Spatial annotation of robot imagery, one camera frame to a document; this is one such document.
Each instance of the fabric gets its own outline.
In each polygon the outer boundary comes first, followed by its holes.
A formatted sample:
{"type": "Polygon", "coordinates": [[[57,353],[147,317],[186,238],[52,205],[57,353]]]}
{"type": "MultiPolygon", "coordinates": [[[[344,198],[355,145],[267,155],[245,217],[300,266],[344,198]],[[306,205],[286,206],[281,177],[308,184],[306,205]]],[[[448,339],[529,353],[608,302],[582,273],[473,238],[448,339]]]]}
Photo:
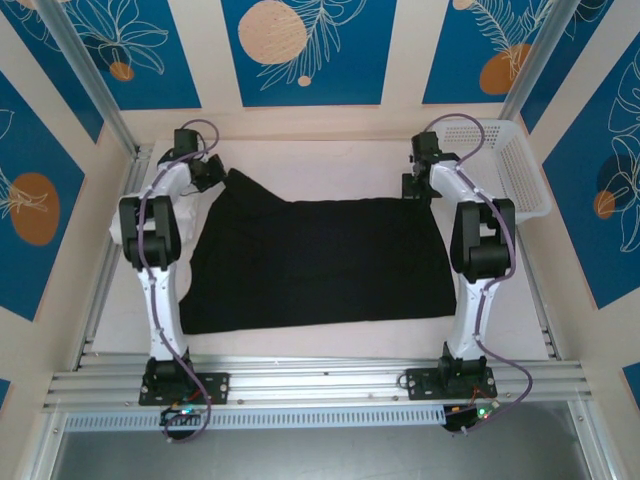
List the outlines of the fabric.
{"type": "Polygon", "coordinates": [[[237,170],[180,302],[186,334],[452,315],[449,260],[415,200],[286,202],[237,170]]]}

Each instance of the cable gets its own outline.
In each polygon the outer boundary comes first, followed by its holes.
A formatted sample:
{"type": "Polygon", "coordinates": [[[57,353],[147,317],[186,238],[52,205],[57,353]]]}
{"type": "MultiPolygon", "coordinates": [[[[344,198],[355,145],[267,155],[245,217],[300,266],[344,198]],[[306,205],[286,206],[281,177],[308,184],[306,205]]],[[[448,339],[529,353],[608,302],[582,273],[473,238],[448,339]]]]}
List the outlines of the cable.
{"type": "Polygon", "coordinates": [[[496,418],[496,417],[508,412],[513,407],[515,407],[516,405],[521,403],[527,397],[527,395],[529,395],[529,393],[531,392],[531,389],[533,388],[533,377],[531,376],[531,373],[529,373],[529,371],[526,368],[524,368],[523,366],[517,364],[513,360],[509,360],[507,358],[502,357],[501,355],[498,355],[497,353],[492,352],[480,340],[480,325],[482,323],[482,312],[484,311],[484,305],[485,305],[485,302],[486,302],[487,293],[489,292],[489,289],[491,287],[493,287],[494,285],[496,285],[496,284],[498,284],[500,282],[508,280],[509,278],[513,277],[513,275],[516,273],[516,250],[515,250],[514,239],[511,237],[511,232],[509,232],[509,228],[507,227],[507,223],[505,222],[504,217],[502,216],[502,214],[500,213],[498,208],[493,204],[493,202],[486,195],[484,195],[482,193],[482,191],[476,186],[476,184],[473,183],[473,181],[462,170],[462,164],[465,161],[467,161],[469,158],[473,157],[476,153],[478,153],[482,149],[482,147],[484,146],[485,139],[486,139],[486,134],[485,134],[484,127],[482,126],[482,124],[476,118],[472,117],[471,115],[467,115],[466,113],[448,113],[446,115],[442,115],[442,116],[436,118],[435,120],[433,120],[429,125],[427,125],[427,127],[424,129],[424,131],[425,132],[429,131],[436,123],[444,120],[445,118],[451,118],[451,117],[462,117],[462,118],[465,118],[465,119],[473,122],[478,127],[478,130],[480,131],[480,142],[478,143],[478,145],[473,150],[471,150],[471,152],[467,153],[462,158],[460,158],[460,160],[458,160],[458,162],[456,163],[455,171],[458,174],[458,176],[462,179],[462,181],[464,183],[466,183],[467,186],[469,188],[471,188],[474,191],[474,193],[484,203],[487,204],[487,206],[489,207],[489,209],[493,213],[493,216],[498,221],[498,224],[500,225],[500,229],[502,230],[502,233],[504,234],[505,238],[507,239],[507,249],[509,250],[509,259],[510,259],[510,263],[511,263],[511,267],[509,268],[509,271],[505,275],[503,275],[502,277],[498,277],[498,278],[495,278],[495,279],[491,280],[482,289],[482,296],[480,297],[480,303],[478,304],[478,312],[476,314],[474,338],[475,338],[476,344],[478,345],[480,350],[482,350],[485,354],[489,355],[490,357],[493,357],[494,359],[498,360],[499,362],[502,362],[502,363],[504,363],[506,365],[509,365],[510,367],[513,367],[513,368],[515,368],[517,370],[520,370],[527,377],[527,388],[525,388],[524,392],[522,392],[522,394],[520,394],[520,396],[518,398],[516,398],[509,405],[507,405],[505,407],[502,407],[499,410],[497,410],[495,414],[491,415],[485,421],[479,422],[479,423],[475,424],[474,426],[465,429],[463,433],[466,435],[468,432],[471,432],[473,430],[477,430],[478,428],[480,428],[485,423],[488,423],[489,420],[493,420],[494,418],[496,418]]]}
{"type": "Polygon", "coordinates": [[[209,145],[208,147],[205,147],[204,149],[202,149],[200,151],[188,153],[186,155],[183,155],[183,156],[177,158],[176,160],[173,160],[171,163],[169,163],[167,168],[161,170],[158,173],[156,178],[153,180],[153,182],[151,182],[151,185],[149,186],[147,191],[144,193],[144,195],[140,199],[140,220],[138,222],[138,252],[139,252],[139,256],[140,256],[140,262],[142,263],[142,266],[144,267],[144,269],[147,272],[147,275],[149,277],[149,297],[150,297],[150,303],[151,303],[151,317],[153,319],[153,324],[154,324],[156,330],[158,331],[158,336],[160,337],[160,341],[162,342],[162,344],[167,348],[167,350],[169,350],[169,352],[171,353],[171,355],[173,356],[175,361],[178,362],[178,364],[183,368],[183,370],[187,373],[187,375],[189,375],[191,380],[194,381],[194,383],[196,384],[198,389],[202,392],[204,400],[205,400],[205,402],[207,404],[206,420],[204,422],[202,422],[202,426],[200,427],[200,429],[196,430],[194,433],[192,433],[190,436],[188,436],[186,438],[183,438],[183,439],[171,438],[171,436],[169,435],[169,426],[172,424],[172,422],[169,421],[169,422],[166,423],[166,425],[164,427],[164,430],[163,430],[163,433],[164,433],[165,437],[167,437],[168,441],[171,441],[171,442],[174,442],[174,443],[185,443],[185,442],[188,442],[190,440],[195,439],[200,434],[202,434],[202,432],[207,428],[207,425],[209,424],[209,421],[211,420],[212,404],[211,404],[211,397],[209,397],[209,394],[207,393],[207,389],[204,387],[204,385],[202,384],[200,379],[196,376],[196,374],[193,371],[193,369],[191,367],[189,367],[189,365],[187,365],[187,363],[180,357],[178,352],[176,352],[174,350],[174,348],[171,346],[171,344],[169,343],[169,340],[167,339],[167,337],[164,334],[164,330],[162,329],[162,327],[160,325],[160,320],[158,319],[158,306],[157,306],[157,302],[156,302],[156,285],[155,285],[156,284],[156,277],[153,275],[153,272],[151,271],[151,267],[149,265],[149,262],[147,261],[147,257],[146,257],[146,255],[144,253],[144,224],[145,224],[145,221],[146,221],[145,217],[146,217],[146,209],[147,209],[147,200],[149,199],[149,197],[153,193],[154,189],[158,186],[158,183],[160,183],[160,180],[162,180],[162,178],[166,175],[166,173],[169,170],[171,170],[173,167],[175,167],[176,165],[179,165],[182,162],[190,160],[190,159],[192,159],[193,157],[195,157],[198,154],[206,155],[211,150],[213,150],[216,147],[216,145],[218,145],[218,142],[220,141],[220,131],[218,130],[218,127],[216,127],[209,120],[204,120],[204,119],[190,120],[190,121],[186,122],[181,128],[185,128],[188,125],[192,125],[192,124],[198,123],[198,122],[206,123],[211,128],[213,128],[213,130],[216,133],[215,140],[211,143],[211,145],[209,145]]]}

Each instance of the white work surface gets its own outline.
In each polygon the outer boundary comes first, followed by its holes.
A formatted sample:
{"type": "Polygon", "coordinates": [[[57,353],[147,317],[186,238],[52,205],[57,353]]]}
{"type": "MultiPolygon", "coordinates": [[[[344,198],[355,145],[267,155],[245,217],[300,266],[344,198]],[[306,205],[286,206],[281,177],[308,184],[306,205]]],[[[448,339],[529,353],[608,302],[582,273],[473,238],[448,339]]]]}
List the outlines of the white work surface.
{"type": "MultiPolygon", "coordinates": [[[[172,146],[158,141],[144,184],[172,146]]],[[[409,141],[220,142],[225,167],[237,168],[284,200],[347,200],[401,196],[401,175],[410,171],[409,141]]],[[[217,186],[199,197],[196,237],[183,246],[177,292],[189,289],[189,260],[217,186]]],[[[452,217],[443,200],[433,202],[436,222],[449,247],[452,217]]],[[[457,276],[454,278],[457,290],[457,276]]],[[[243,330],[187,336],[192,354],[295,357],[438,358],[453,317],[354,322],[333,325],[243,330]]],[[[148,353],[149,324],[142,288],[121,256],[93,343],[96,352],[148,353]]],[[[518,255],[515,276],[498,290],[487,330],[487,346],[519,360],[547,360],[531,289],[518,255]]]]}

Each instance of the white basket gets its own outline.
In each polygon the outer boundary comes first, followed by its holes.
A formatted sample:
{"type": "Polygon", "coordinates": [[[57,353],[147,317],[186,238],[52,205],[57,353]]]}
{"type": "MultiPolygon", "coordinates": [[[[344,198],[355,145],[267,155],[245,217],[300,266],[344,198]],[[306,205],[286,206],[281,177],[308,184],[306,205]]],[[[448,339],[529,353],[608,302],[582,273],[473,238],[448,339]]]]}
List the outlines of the white basket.
{"type": "MultiPolygon", "coordinates": [[[[467,175],[497,198],[510,198],[516,207],[516,223],[543,217],[551,211],[551,197],[540,174],[529,142],[520,127],[508,120],[480,120],[484,147],[463,164],[467,175]]],[[[440,150],[460,157],[480,142],[478,127],[468,120],[437,123],[440,150]]]]}

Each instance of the purple cable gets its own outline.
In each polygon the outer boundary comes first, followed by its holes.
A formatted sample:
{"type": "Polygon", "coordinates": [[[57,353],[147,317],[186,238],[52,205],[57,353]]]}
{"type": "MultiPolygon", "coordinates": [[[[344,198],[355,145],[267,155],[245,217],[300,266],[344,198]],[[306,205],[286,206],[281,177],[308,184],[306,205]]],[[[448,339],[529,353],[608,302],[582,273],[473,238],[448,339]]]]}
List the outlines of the purple cable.
{"type": "Polygon", "coordinates": [[[473,150],[471,150],[471,152],[467,153],[460,160],[458,160],[458,163],[456,164],[456,169],[455,170],[456,170],[456,173],[458,174],[458,176],[462,179],[462,181],[464,183],[466,183],[467,186],[469,188],[471,188],[474,191],[474,193],[476,195],[478,195],[478,197],[480,197],[480,199],[484,203],[486,203],[487,206],[491,209],[491,212],[493,213],[493,216],[496,218],[496,220],[498,221],[498,224],[500,225],[500,229],[502,230],[502,233],[504,234],[505,238],[507,239],[507,249],[509,250],[509,259],[511,260],[511,268],[509,268],[509,271],[505,275],[503,275],[502,277],[498,277],[498,278],[493,279],[492,281],[487,283],[487,285],[482,289],[482,297],[480,298],[480,303],[478,305],[478,313],[476,314],[476,323],[475,323],[475,329],[474,329],[475,341],[476,341],[476,344],[478,345],[478,347],[480,348],[480,350],[482,350],[484,353],[486,353],[490,357],[493,357],[494,359],[498,360],[499,362],[502,362],[502,363],[504,363],[506,365],[509,365],[510,367],[513,367],[513,368],[515,368],[517,370],[520,370],[527,377],[527,388],[525,388],[524,392],[522,392],[522,394],[520,394],[520,396],[518,398],[516,398],[512,403],[510,403],[506,407],[503,407],[503,408],[500,408],[499,410],[497,410],[495,414],[491,415],[485,421],[479,422],[479,423],[475,424],[474,426],[465,429],[464,432],[458,432],[458,433],[464,433],[466,435],[468,432],[472,432],[474,430],[477,430],[478,428],[482,427],[482,425],[484,425],[485,423],[488,423],[489,420],[493,420],[495,417],[498,417],[498,416],[508,412],[513,407],[515,407],[516,405],[521,403],[527,397],[527,395],[529,395],[529,393],[531,393],[531,389],[533,388],[533,377],[531,376],[531,373],[529,373],[529,371],[526,368],[524,368],[521,365],[518,365],[513,360],[509,360],[507,358],[504,358],[504,357],[498,355],[497,353],[492,352],[491,350],[489,350],[482,343],[482,341],[480,341],[480,325],[482,323],[482,312],[484,311],[484,304],[485,304],[485,301],[486,301],[486,298],[487,298],[486,297],[486,293],[489,291],[489,289],[491,287],[493,287],[497,283],[500,283],[500,282],[503,282],[505,280],[508,280],[509,278],[513,277],[513,275],[516,273],[516,261],[515,261],[515,259],[516,259],[516,249],[515,249],[513,238],[511,237],[511,233],[509,232],[509,228],[507,227],[507,223],[505,222],[504,217],[502,216],[502,214],[500,213],[498,208],[493,204],[493,202],[491,200],[489,200],[489,198],[487,198],[486,195],[484,195],[480,191],[480,189],[462,171],[462,168],[461,168],[462,163],[464,163],[469,158],[471,158],[476,153],[478,153],[482,149],[482,147],[484,145],[484,142],[485,142],[485,139],[486,139],[486,134],[485,134],[484,127],[482,126],[482,124],[477,119],[475,119],[471,115],[467,115],[466,113],[449,113],[449,114],[446,114],[446,115],[442,115],[441,117],[438,117],[435,120],[433,120],[429,125],[427,125],[427,127],[424,129],[424,131],[425,132],[429,131],[436,123],[440,122],[441,120],[444,120],[445,118],[451,118],[451,117],[466,118],[467,120],[470,120],[471,122],[473,122],[478,127],[478,130],[480,131],[480,143],[473,150]]]}
{"type": "Polygon", "coordinates": [[[149,262],[147,261],[147,257],[144,254],[144,224],[145,224],[145,221],[146,221],[145,217],[146,217],[146,209],[147,209],[147,200],[149,199],[149,197],[153,193],[153,190],[158,186],[158,183],[160,183],[160,180],[162,180],[162,178],[165,176],[165,174],[169,170],[171,170],[173,167],[175,167],[176,165],[180,164],[181,162],[185,162],[187,160],[190,160],[191,158],[195,157],[196,155],[199,155],[199,154],[206,155],[211,150],[213,150],[216,145],[218,145],[218,142],[220,141],[220,132],[218,130],[218,127],[216,127],[209,120],[204,120],[204,119],[190,120],[190,121],[186,122],[181,128],[185,128],[186,126],[191,125],[193,123],[197,123],[197,122],[206,123],[211,128],[213,128],[213,130],[216,132],[215,140],[208,147],[205,145],[205,148],[202,149],[202,150],[199,150],[199,151],[193,152],[193,153],[188,153],[187,155],[183,155],[182,157],[179,157],[176,160],[173,160],[169,164],[169,166],[167,168],[165,168],[164,170],[160,171],[158,176],[153,180],[153,182],[151,182],[151,185],[149,186],[149,188],[147,189],[145,194],[142,196],[142,199],[140,200],[140,220],[138,222],[138,252],[139,252],[138,254],[140,256],[140,262],[142,263],[142,266],[144,267],[145,271],[147,272],[147,275],[149,276],[149,297],[150,297],[150,303],[151,303],[151,317],[153,318],[153,323],[154,323],[154,325],[156,327],[156,330],[158,330],[158,332],[159,332],[158,335],[160,337],[160,341],[167,348],[167,350],[169,350],[171,355],[173,355],[173,358],[184,369],[184,371],[187,373],[187,375],[189,375],[189,377],[194,381],[194,383],[196,384],[196,386],[198,387],[200,392],[202,392],[202,396],[204,397],[204,401],[207,404],[207,410],[206,410],[207,417],[206,417],[206,420],[202,423],[202,426],[200,427],[199,430],[194,432],[192,435],[189,435],[187,438],[183,438],[181,440],[177,440],[177,439],[173,439],[173,438],[171,438],[169,436],[169,427],[173,424],[174,419],[179,418],[180,415],[176,415],[175,417],[172,417],[167,422],[167,424],[164,427],[163,433],[164,433],[165,437],[167,437],[167,439],[171,440],[172,443],[185,443],[185,442],[188,442],[190,440],[195,439],[197,436],[202,434],[202,432],[204,430],[206,430],[207,425],[209,424],[209,421],[211,420],[212,404],[211,404],[211,398],[209,397],[209,394],[207,393],[207,389],[204,387],[204,385],[202,384],[200,379],[196,376],[196,374],[193,371],[193,369],[190,368],[189,365],[187,365],[187,363],[184,360],[182,360],[182,358],[180,357],[178,352],[176,352],[173,349],[173,347],[169,343],[169,340],[167,339],[167,337],[164,334],[164,330],[160,326],[160,320],[158,319],[158,306],[156,304],[156,286],[155,286],[156,277],[153,275],[153,272],[151,271],[151,267],[149,266],[149,262]]]}

